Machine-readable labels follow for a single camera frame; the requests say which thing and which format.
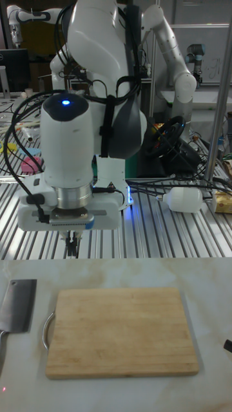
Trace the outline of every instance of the wooden cutting board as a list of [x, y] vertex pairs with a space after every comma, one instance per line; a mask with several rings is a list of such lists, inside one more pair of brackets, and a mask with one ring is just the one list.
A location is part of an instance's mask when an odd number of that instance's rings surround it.
[[50, 379], [194, 375], [198, 362], [176, 288], [62, 290]]

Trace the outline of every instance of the table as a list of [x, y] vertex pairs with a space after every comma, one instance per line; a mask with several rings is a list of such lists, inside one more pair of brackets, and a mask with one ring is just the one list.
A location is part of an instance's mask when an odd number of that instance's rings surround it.
[[[231, 258], [1, 261], [9, 279], [37, 278], [30, 333], [9, 335], [0, 377], [1, 412], [231, 412]], [[63, 288], [176, 286], [200, 372], [194, 377], [52, 381], [45, 377], [44, 320]]]

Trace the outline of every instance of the cardboard box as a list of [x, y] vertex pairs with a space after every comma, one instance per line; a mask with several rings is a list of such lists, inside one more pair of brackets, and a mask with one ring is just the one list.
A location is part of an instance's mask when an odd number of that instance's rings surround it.
[[213, 194], [212, 204], [213, 211], [216, 213], [232, 213], [232, 196], [228, 193], [216, 191]]

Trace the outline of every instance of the knife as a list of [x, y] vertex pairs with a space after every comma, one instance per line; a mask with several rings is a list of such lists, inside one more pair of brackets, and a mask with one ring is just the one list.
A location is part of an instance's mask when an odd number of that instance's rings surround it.
[[30, 329], [35, 301], [36, 279], [11, 280], [0, 308], [1, 338], [6, 333], [24, 333]]

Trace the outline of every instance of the blue led light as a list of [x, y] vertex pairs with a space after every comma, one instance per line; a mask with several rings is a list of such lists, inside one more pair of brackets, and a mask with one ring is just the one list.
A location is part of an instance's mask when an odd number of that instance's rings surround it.
[[131, 198], [130, 198], [130, 186], [128, 186], [128, 203], [131, 203]]
[[64, 106], [68, 106], [68, 105], [70, 104], [70, 101], [69, 101], [69, 100], [63, 100], [63, 101], [62, 101], [62, 104], [63, 104]]

